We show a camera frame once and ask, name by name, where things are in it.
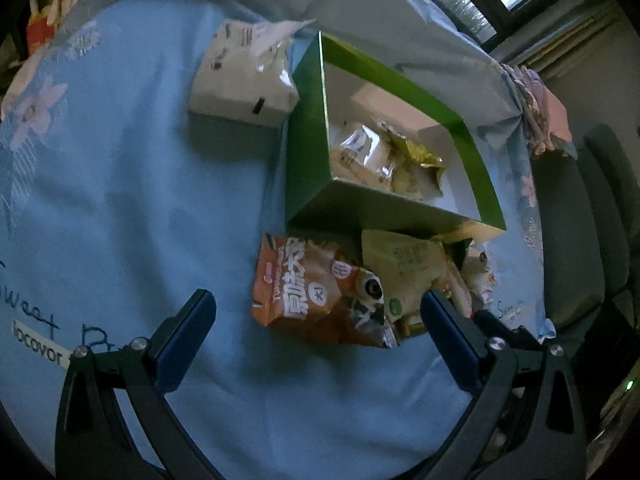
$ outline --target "packaged bread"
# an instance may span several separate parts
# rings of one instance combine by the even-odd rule
[[[391,143],[362,123],[346,123],[332,139],[332,173],[352,182],[390,191],[396,159]]]
[[[446,254],[439,242],[387,231],[362,231],[362,258],[385,288],[391,321],[420,310],[422,295],[443,275]]]
[[[398,345],[380,280],[348,263],[337,244],[265,235],[253,297],[258,323],[308,341]]]

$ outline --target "metal screw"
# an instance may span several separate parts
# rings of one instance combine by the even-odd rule
[[[564,355],[564,348],[562,348],[560,345],[551,345],[549,351],[554,357],[562,357]]]
[[[144,350],[148,344],[149,341],[146,337],[137,337],[129,343],[129,346],[134,350]]]
[[[84,345],[80,345],[74,350],[74,357],[79,357],[79,358],[86,357],[88,353],[89,353],[89,349]]]
[[[489,339],[489,348],[498,351],[504,350],[505,348],[507,348],[507,343],[504,339],[501,339],[499,337],[492,337],[491,339]]]

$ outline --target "light blue bedsheet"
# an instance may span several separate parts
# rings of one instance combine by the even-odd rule
[[[229,480],[375,480],[411,468],[468,403],[428,336],[392,351],[311,346],[248,313],[260,236],[284,226],[284,136],[188,114],[187,102],[223,13],[257,17],[186,0],[98,13],[114,1],[81,0],[0,125],[0,400],[18,430],[52,468],[64,371],[15,338],[14,320],[66,348],[106,351],[150,335],[203,287],[218,319],[168,400]],[[317,18],[462,115],[509,229],[493,242],[494,301],[530,303],[510,322],[546,330],[542,242],[532,250],[521,229],[539,217],[520,187],[530,174],[520,109],[492,60],[429,0],[235,1],[271,19]]]

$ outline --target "gray fabric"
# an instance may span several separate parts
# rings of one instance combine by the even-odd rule
[[[640,248],[640,189],[616,134],[609,126],[600,124],[587,134],[584,142],[609,181],[630,245]]]
[[[564,348],[564,352],[567,354],[569,359],[572,359],[574,355],[576,355],[578,348],[580,348],[582,343],[584,343],[584,337],[591,328],[593,322],[596,321],[596,318],[600,313],[600,308],[600,306],[597,306],[582,316],[579,320],[574,321],[571,325],[558,331],[558,335],[554,339],[554,343],[559,344]]]
[[[598,231],[605,292],[608,296],[615,296],[625,288],[629,276],[629,246],[625,228],[611,187],[590,150],[582,148],[577,163]]]
[[[634,298],[631,295],[631,291],[626,288],[611,301],[625,317],[631,328],[634,328],[636,326],[636,314],[634,313]]]
[[[545,257],[546,314],[569,325],[604,298],[598,234],[575,161],[545,153],[532,163]]]

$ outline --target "wall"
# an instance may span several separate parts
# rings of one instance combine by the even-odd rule
[[[626,18],[606,44],[546,84],[564,103],[575,138],[598,123],[612,127],[640,183],[640,38]]]

